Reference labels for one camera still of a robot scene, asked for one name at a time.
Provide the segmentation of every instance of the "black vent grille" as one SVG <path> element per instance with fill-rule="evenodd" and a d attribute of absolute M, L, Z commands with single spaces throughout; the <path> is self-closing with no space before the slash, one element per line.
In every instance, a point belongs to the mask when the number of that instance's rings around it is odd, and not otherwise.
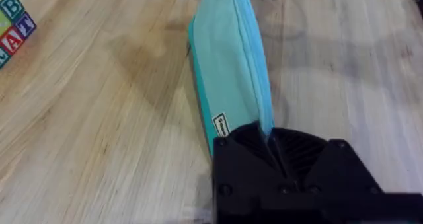
<path fill-rule="evenodd" d="M 296 174 L 300 182 L 303 182 L 327 145 L 327 141 L 282 128 L 274 129 L 274 133 L 280 142 L 283 155 L 288 159 L 291 171 Z"/>

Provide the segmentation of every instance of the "teal cloth bag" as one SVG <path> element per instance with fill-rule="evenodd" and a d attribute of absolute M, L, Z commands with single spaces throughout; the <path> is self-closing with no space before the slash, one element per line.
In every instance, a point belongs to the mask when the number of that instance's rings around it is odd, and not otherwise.
<path fill-rule="evenodd" d="M 202 0 L 188 33 L 211 154 L 215 137 L 242 125 L 259 121 L 268 135 L 270 83 L 250 0 Z"/>

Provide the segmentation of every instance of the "wood grain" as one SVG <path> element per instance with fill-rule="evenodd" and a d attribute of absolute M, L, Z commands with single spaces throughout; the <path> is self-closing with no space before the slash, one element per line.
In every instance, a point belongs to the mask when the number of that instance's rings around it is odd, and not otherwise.
<path fill-rule="evenodd" d="M 199 0 L 22 0 L 0 70 L 0 223 L 201 223 L 210 157 L 186 29 Z M 276 123 L 423 191 L 423 22 L 411 0 L 252 0 Z"/>

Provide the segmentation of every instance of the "alphabet block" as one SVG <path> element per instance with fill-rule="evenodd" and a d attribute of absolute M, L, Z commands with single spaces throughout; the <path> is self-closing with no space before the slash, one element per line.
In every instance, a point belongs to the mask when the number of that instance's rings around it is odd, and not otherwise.
<path fill-rule="evenodd" d="M 35 22 L 19 0 L 0 0 L 0 68 L 35 29 Z"/>

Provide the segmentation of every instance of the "white label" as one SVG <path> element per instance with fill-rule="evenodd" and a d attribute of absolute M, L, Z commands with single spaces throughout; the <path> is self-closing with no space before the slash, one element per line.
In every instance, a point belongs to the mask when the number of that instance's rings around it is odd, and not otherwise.
<path fill-rule="evenodd" d="M 225 113 L 215 116 L 213 118 L 214 127 L 216 128 L 217 134 L 220 137 L 227 137 L 229 135 L 229 126 L 227 124 Z"/>

